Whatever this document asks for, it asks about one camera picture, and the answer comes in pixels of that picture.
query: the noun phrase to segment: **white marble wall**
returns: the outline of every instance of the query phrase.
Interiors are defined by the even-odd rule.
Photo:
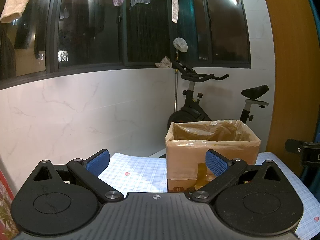
[[[165,147],[172,69],[83,73],[0,90],[0,169],[14,193],[37,163],[100,149],[149,156]]]
[[[262,140],[260,151],[264,151],[268,141],[270,130],[273,100],[275,90],[275,54],[273,36],[268,8],[265,0],[243,0],[247,18],[251,69],[239,68],[196,68],[199,73],[214,73],[229,78],[223,81],[207,81],[196,84],[195,97],[198,92],[204,94],[200,100],[200,106],[213,120],[239,119],[244,107],[245,97],[241,95],[243,89],[267,84],[270,91],[261,97],[261,100],[269,102],[265,109],[252,106],[252,122],[247,125]],[[185,97],[182,91],[188,88],[188,82],[179,79],[178,106],[184,104]]]

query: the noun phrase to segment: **plaid tablecloth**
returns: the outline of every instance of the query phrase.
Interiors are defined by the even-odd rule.
[[[273,153],[259,153],[257,165],[274,160],[296,190],[303,203],[303,217],[296,230],[301,240],[320,232],[320,204],[299,178]],[[127,195],[132,192],[167,192],[166,159],[114,154],[100,179]]]

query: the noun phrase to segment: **gray ribbed surface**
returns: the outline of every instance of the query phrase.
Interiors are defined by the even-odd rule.
[[[183,193],[130,193],[122,202],[105,204],[85,228],[56,240],[263,240],[241,235],[223,225],[207,204]],[[18,235],[15,240],[47,239]],[[274,240],[297,240],[293,234]]]

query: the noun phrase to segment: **window frame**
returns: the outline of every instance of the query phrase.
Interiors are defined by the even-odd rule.
[[[127,44],[127,7],[130,6],[130,0],[124,0],[122,6],[119,7],[119,19],[121,20],[121,37],[119,44],[119,53],[122,56],[122,62],[116,63],[99,63],[99,64],[85,64],[85,65],[73,65],[59,68],[58,65],[58,31],[59,31],[59,16],[60,7],[62,0],[50,0],[48,9],[48,18],[46,24],[46,38],[45,38],[45,71],[25,74],[22,76],[12,77],[4,80],[0,80],[0,90],[9,87],[39,81],[43,79],[73,75],[79,73],[89,73],[95,71],[105,71],[105,70],[120,70],[120,69],[138,69],[138,68],[156,68],[154,62],[128,62],[128,49],[125,44]],[[171,0],[168,1],[168,15],[171,19]],[[229,68],[251,68],[251,54],[250,54],[250,40],[247,31],[247,42],[248,42],[248,62],[236,62],[236,61],[214,61],[213,60],[213,50],[212,50],[212,35],[211,35],[211,16],[208,7],[208,0],[202,0],[204,6],[204,14],[206,19],[206,31],[208,37],[208,52],[209,52],[209,62],[192,62],[189,63],[192,67],[229,67]],[[245,10],[243,8],[243,14],[245,19],[245,27],[248,30],[247,19],[245,15]],[[172,22],[169,24],[169,34],[170,38],[173,37],[175,33],[176,25]],[[175,50],[173,46],[170,49],[170,57],[175,58]]]

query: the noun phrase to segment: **plastic bag liner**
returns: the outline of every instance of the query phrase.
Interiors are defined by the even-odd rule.
[[[171,123],[165,141],[169,192],[197,189],[215,178],[208,168],[203,171],[209,149],[255,164],[261,143],[248,126],[235,120]]]

